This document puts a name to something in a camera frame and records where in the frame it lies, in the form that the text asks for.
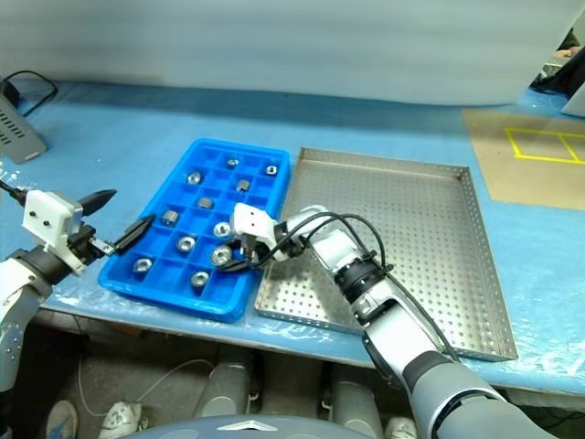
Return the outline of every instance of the table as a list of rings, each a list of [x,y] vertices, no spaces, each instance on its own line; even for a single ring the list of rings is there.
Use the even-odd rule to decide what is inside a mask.
[[[585,212],[492,201],[460,109],[254,91],[213,91],[63,82],[58,98],[33,113],[50,149],[15,166],[10,184],[60,190],[73,198],[114,187],[90,219],[102,239],[132,223],[191,142],[212,137],[281,148],[302,146],[471,168],[519,359],[464,363],[494,385],[585,394]],[[565,100],[527,91],[498,111],[559,116]],[[31,239],[22,210],[3,197],[0,255]],[[43,307],[168,333],[372,367],[359,337],[259,316],[226,325],[145,305],[97,284],[103,261],[55,288]]]

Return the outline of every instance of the shoe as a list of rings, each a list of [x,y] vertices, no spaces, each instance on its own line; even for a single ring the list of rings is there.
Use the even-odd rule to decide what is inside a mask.
[[[396,416],[388,421],[384,437],[388,439],[417,439],[417,427],[410,418]]]
[[[57,402],[47,418],[47,439],[75,439],[79,418],[69,401]]]
[[[116,439],[143,430],[143,406],[138,402],[116,402],[101,425],[98,439]]]

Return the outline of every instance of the white wall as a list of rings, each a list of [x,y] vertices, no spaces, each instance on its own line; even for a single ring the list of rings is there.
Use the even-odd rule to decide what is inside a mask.
[[[0,0],[0,73],[511,102],[585,0]]]

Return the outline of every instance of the metal nut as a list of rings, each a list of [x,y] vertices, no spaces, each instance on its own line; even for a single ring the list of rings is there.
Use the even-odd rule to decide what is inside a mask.
[[[200,288],[205,286],[207,281],[209,280],[209,273],[208,272],[196,272],[191,276],[191,286],[195,286],[196,288]]]
[[[238,192],[248,192],[250,190],[250,182],[242,178],[236,185],[236,190]]]
[[[231,249],[227,245],[219,245],[211,253],[211,263],[214,265],[225,265],[231,261]]]
[[[275,176],[276,174],[278,174],[278,167],[276,167],[275,165],[266,166],[265,172],[267,176]]]
[[[195,246],[195,238],[192,236],[182,236],[176,241],[176,249],[180,252],[191,252]]]
[[[198,184],[199,184],[199,183],[201,183],[202,181],[203,181],[203,176],[202,176],[202,175],[201,175],[201,173],[200,173],[200,172],[198,172],[198,171],[192,172],[191,174],[189,174],[189,175],[186,177],[186,182],[187,182],[189,185],[198,185]]]
[[[207,197],[201,197],[197,201],[197,205],[202,209],[212,209],[213,208],[213,199]]]
[[[173,227],[175,226],[176,222],[179,220],[179,212],[175,212],[174,210],[169,209],[165,212],[163,217],[161,218],[161,222],[165,226]]]
[[[230,158],[227,162],[226,162],[226,166],[228,167],[228,169],[233,169],[235,168],[237,165],[239,165],[239,160],[237,158]]]
[[[132,271],[135,273],[146,273],[153,266],[153,261],[148,258],[137,259],[132,265]]]
[[[219,222],[213,227],[213,234],[218,238],[225,238],[226,236],[230,235],[230,233],[231,226],[226,221]]]

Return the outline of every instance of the perforated metal tray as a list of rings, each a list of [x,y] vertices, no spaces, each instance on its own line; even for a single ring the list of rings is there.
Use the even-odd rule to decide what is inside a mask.
[[[393,273],[469,357],[516,359],[481,212],[467,167],[303,149],[283,218],[321,204],[372,221]],[[377,248],[361,224],[366,245]],[[357,332],[349,307],[310,253],[274,263],[256,308],[266,316]]]

